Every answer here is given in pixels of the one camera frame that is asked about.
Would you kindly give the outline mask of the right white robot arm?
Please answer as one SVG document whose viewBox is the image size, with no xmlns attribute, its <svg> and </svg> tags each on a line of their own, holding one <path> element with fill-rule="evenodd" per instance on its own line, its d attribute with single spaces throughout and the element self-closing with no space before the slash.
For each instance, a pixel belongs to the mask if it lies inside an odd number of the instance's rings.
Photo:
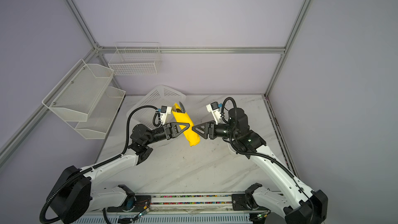
<svg viewBox="0 0 398 224">
<path fill-rule="evenodd" d="M 192 127 L 203 139 L 222 138 L 229 149 L 256 164 L 281 191 L 271 192 L 260 183 L 245 190 L 242 206 L 248 210 L 266 208 L 287 224 L 322 224 L 328 211 L 328 197 L 303 183 L 275 156 L 266 141 L 249 126 L 248 117 L 232 97 L 207 105 L 213 120 Z"/>
</svg>

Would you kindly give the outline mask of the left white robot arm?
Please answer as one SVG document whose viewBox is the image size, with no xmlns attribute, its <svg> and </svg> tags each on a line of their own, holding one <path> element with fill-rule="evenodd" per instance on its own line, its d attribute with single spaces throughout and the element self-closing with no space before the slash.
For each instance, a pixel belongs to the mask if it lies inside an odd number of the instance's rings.
<svg viewBox="0 0 398 224">
<path fill-rule="evenodd" d="M 145 108 L 146 106 L 139 107 L 129 114 L 126 122 L 126 141 L 121 153 L 80 169 L 70 166 L 62 172 L 39 214 L 42 224 L 58 221 L 70 224 L 86 212 L 101 209 L 105 213 L 109 207 L 129 212 L 137 206 L 135 193 L 126 185 L 100 190 L 97 190 L 96 186 L 128 168 L 143 163 L 153 151 L 150 144 L 177 138 L 190 127 L 189 123 L 163 122 L 163 109 L 150 106 L 160 120 L 155 129 L 138 124 L 131 130 L 130 122 L 133 115 Z"/>
</svg>

